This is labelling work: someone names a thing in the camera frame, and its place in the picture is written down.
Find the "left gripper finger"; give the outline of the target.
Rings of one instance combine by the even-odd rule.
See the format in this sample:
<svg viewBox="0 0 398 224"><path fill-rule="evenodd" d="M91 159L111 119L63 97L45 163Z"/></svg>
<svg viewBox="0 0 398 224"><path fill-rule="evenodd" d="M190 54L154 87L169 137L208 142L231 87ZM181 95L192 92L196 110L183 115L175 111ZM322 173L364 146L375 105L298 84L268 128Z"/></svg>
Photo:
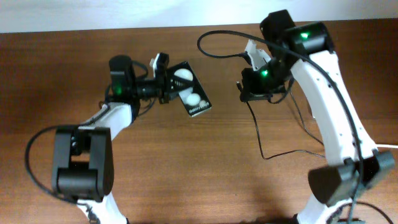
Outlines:
<svg viewBox="0 0 398 224"><path fill-rule="evenodd" d="M170 82L183 81L192 82L193 73L187 68L170 68L167 70Z"/></svg>
<svg viewBox="0 0 398 224"><path fill-rule="evenodd" d="M167 101L172 101L174 99L176 99L176 97L178 97L179 95L183 94L189 94L193 91L193 87L192 86L188 86L188 87L168 87L166 90L166 100Z"/></svg>

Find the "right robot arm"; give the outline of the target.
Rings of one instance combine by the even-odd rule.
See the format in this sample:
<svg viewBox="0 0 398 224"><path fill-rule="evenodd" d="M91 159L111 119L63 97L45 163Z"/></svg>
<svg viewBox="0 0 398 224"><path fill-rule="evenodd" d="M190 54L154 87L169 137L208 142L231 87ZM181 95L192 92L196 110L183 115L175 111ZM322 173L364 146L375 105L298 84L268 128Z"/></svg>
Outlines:
<svg viewBox="0 0 398 224"><path fill-rule="evenodd" d="M364 129L341 77L338 56L322 22L296 26L287 10L270 13L260 25L267 50L250 38L249 68L242 72L242 102L286 95L293 82L303 90L320 130L327 165L312 169L312 194L290 223L338 223L346 206L394 168L391 152L380 152Z"/></svg>

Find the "black smartphone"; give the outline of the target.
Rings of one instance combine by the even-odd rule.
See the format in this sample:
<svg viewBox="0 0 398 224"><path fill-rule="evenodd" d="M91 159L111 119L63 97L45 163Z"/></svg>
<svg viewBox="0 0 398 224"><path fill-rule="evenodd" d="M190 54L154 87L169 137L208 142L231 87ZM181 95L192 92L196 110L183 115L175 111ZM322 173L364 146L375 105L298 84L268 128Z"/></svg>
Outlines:
<svg viewBox="0 0 398 224"><path fill-rule="evenodd" d="M170 75L172 93L181 99L189 116L211 109L212 104L188 62L168 68L167 74Z"/></svg>

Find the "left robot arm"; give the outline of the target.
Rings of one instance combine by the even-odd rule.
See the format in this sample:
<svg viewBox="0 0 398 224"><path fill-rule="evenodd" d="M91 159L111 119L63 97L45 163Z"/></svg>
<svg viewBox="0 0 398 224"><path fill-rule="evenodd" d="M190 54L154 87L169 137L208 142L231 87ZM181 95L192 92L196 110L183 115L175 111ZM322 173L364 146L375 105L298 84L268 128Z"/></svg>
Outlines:
<svg viewBox="0 0 398 224"><path fill-rule="evenodd" d="M188 62L169 67L169 56L151 61L155 77L135 75L127 55L109 60L113 94L85 123L57 128L53 154L52 188L80 208L90 223L128 223L111 193L114 183L112 140L138 117L140 101L158 97L168 103L193 86L194 76L177 76Z"/></svg>

